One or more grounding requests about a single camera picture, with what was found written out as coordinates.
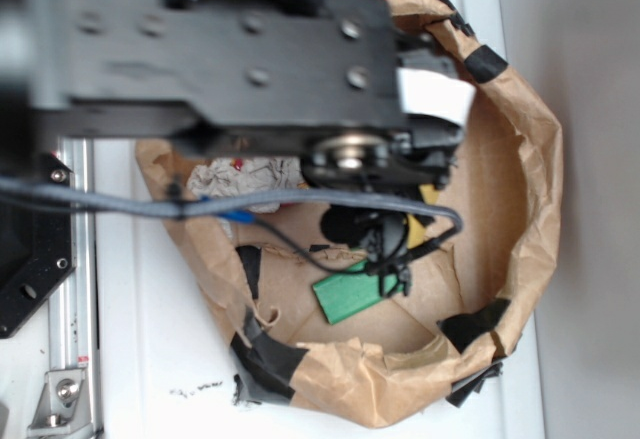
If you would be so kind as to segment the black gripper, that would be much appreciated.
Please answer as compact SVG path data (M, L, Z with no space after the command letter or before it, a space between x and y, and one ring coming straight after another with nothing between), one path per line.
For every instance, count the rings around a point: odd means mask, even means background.
M410 279L398 259L408 251L409 225L404 213L332 205L320 221L330 242L366 253L361 271L377 279L379 295L401 292Z

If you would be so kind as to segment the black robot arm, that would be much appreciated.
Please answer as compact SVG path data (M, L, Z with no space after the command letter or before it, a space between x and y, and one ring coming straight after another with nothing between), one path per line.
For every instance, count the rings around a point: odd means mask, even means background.
M474 88L390 0L1 0L1 213L252 220L326 202L322 228L367 252L382 296L459 233L421 185L448 185ZM67 138L162 138L183 153L298 160L310 191L195 206L75 192L40 162Z

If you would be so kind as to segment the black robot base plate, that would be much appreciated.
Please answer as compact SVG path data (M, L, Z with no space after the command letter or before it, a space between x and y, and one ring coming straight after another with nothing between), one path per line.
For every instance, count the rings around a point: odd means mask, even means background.
M73 272L72 217L1 203L1 338L14 336Z

